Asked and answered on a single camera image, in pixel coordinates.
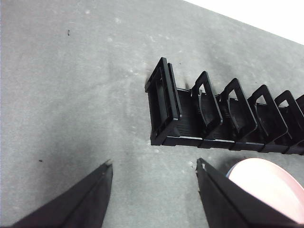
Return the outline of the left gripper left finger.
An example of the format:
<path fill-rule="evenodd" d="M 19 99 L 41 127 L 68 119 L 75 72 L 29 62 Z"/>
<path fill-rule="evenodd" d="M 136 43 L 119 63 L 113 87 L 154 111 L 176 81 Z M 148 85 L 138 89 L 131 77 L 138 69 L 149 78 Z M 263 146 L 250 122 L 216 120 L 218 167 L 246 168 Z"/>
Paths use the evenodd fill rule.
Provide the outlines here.
<path fill-rule="evenodd" d="M 12 225 L 13 228 L 100 228 L 111 195 L 113 165 L 106 161 L 69 190 Z"/>

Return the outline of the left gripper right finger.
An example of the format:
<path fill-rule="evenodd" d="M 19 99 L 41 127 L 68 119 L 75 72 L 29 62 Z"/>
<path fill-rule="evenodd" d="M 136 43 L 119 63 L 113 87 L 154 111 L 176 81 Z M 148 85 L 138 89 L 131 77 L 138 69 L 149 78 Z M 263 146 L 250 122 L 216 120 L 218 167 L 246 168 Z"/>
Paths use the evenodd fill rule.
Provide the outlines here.
<path fill-rule="evenodd" d="M 199 195 L 210 228 L 302 228 L 304 225 L 241 189 L 204 159 L 197 160 Z"/>

